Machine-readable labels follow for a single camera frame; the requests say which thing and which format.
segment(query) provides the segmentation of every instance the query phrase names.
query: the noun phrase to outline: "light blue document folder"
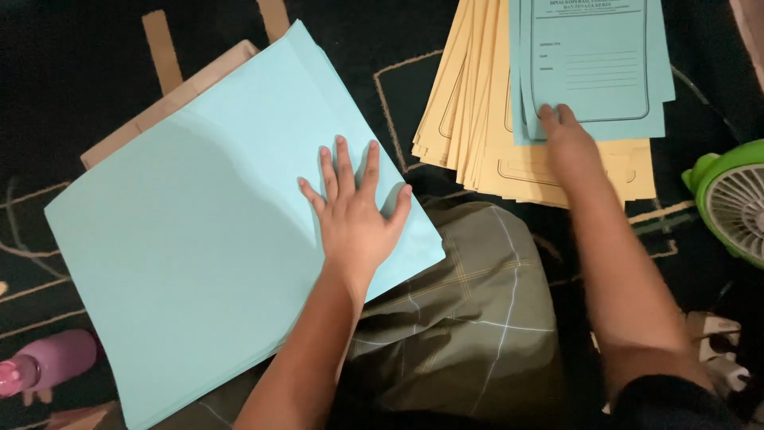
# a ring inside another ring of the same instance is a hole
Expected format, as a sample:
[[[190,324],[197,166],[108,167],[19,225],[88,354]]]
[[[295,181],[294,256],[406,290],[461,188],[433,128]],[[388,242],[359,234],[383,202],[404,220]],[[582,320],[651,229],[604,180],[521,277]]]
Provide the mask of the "light blue document folder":
[[[320,188],[319,146],[332,147],[337,134],[358,168],[374,134],[298,21],[48,205],[130,430],[165,419],[283,342],[323,260],[297,177]],[[383,152],[383,213],[402,184]],[[367,300],[443,258],[414,200]]]
[[[520,15],[520,55],[510,50],[528,132],[520,145],[545,139],[543,103],[570,105],[598,141],[665,134],[662,102],[675,95],[659,0],[510,4],[510,20]]]

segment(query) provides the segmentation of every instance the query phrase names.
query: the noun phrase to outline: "pink bottle cap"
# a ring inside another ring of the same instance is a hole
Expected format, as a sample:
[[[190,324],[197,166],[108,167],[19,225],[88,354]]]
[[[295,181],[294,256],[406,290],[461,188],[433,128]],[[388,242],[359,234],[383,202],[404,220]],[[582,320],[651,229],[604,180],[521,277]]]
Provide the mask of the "pink bottle cap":
[[[20,392],[24,381],[13,359],[0,361],[0,396],[9,397]]]

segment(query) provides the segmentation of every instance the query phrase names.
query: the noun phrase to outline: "person's left hand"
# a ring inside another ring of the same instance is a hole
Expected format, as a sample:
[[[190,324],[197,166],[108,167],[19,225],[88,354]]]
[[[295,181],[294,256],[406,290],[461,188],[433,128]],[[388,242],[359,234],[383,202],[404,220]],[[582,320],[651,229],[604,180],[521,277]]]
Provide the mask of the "person's left hand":
[[[411,211],[411,186],[400,189],[393,215],[386,220],[374,197],[379,182],[379,143],[369,144],[366,171],[358,189],[345,138],[337,137],[338,175],[329,149],[321,147],[320,151],[326,199],[304,178],[299,179],[299,188],[319,218],[324,267],[338,271],[353,288],[368,288],[374,272],[393,252],[403,232]]]

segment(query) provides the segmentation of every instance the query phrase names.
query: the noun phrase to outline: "shirt sleeve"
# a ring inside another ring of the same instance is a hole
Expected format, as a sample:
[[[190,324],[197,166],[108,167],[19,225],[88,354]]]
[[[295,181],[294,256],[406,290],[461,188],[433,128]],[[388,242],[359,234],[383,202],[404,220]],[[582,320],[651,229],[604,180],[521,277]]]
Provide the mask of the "shirt sleeve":
[[[642,376],[626,385],[613,409],[615,428],[738,429],[718,396],[684,378]]]

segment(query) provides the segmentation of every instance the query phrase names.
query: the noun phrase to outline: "green fan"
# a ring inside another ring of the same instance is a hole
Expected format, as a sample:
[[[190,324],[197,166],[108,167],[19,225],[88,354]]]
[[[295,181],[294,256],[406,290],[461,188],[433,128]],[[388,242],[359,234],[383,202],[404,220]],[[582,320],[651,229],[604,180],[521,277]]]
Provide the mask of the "green fan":
[[[681,179],[730,253],[764,269],[764,139],[706,154]]]

